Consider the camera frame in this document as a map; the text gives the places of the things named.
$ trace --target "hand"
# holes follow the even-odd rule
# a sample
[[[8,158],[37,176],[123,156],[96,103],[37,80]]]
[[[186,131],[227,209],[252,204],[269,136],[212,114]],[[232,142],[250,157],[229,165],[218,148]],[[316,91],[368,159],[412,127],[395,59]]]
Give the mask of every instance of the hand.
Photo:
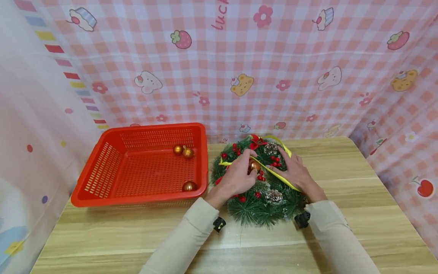
[[[283,148],[278,147],[279,152],[284,158],[287,170],[280,171],[278,168],[270,166],[273,172],[285,178],[293,186],[304,192],[311,203],[322,200],[327,200],[324,190],[313,180],[309,171],[303,165],[303,159],[300,156],[292,154],[291,157],[287,155]]]
[[[250,155],[257,157],[255,151],[245,149],[242,155],[233,161],[220,183],[206,196],[206,202],[219,209],[231,196],[244,193],[254,186],[257,170],[253,169],[248,175]]]

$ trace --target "wooden table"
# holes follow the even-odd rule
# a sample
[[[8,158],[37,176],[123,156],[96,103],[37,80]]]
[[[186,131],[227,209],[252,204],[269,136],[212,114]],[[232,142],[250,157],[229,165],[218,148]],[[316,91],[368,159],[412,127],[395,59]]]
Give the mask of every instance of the wooden table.
[[[351,140],[285,144],[302,156],[382,273],[437,273],[435,257]],[[210,164],[223,147],[208,146]],[[76,208],[69,202],[32,274],[137,274],[192,203]],[[188,273],[330,272],[310,229],[297,231],[292,222],[243,228],[225,208],[220,216],[227,225],[212,233]]]

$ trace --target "red plastic basket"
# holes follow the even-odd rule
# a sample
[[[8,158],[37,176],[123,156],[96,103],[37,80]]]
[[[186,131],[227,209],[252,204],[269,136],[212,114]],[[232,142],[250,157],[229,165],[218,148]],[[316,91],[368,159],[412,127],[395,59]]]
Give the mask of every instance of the red plastic basket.
[[[194,158],[173,153],[177,144],[194,150]],[[207,189],[207,138],[199,123],[113,128],[95,145],[71,203],[108,206],[186,199]],[[197,189],[183,192],[186,181]]]

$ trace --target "rainbow striped border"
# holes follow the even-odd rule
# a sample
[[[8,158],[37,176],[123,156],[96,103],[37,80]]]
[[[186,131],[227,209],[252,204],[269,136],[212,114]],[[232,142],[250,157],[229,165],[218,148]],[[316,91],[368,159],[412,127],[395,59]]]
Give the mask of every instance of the rainbow striped border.
[[[55,36],[49,31],[42,16],[37,12],[32,2],[26,0],[14,0],[14,2],[18,9],[21,10],[26,21],[32,26],[33,31],[44,44],[47,51],[52,54],[56,63],[61,67],[65,78],[67,78],[70,86],[75,89],[77,96],[84,103],[97,128],[102,132],[110,128],[97,108],[93,96],[87,90],[85,84],[81,81],[81,77],[76,72],[76,69],[73,67],[70,61],[67,60],[68,56],[66,56],[62,47],[58,45]]]

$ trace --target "red poinsettia flower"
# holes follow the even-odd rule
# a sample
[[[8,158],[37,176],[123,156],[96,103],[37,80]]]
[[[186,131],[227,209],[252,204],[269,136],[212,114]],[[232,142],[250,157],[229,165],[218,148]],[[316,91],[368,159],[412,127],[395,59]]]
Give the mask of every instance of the red poinsettia flower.
[[[266,145],[268,143],[268,142],[265,142],[262,138],[258,137],[255,134],[251,134],[251,136],[252,136],[252,139],[251,139],[252,143],[249,145],[249,148],[252,150],[258,148],[258,146]]]

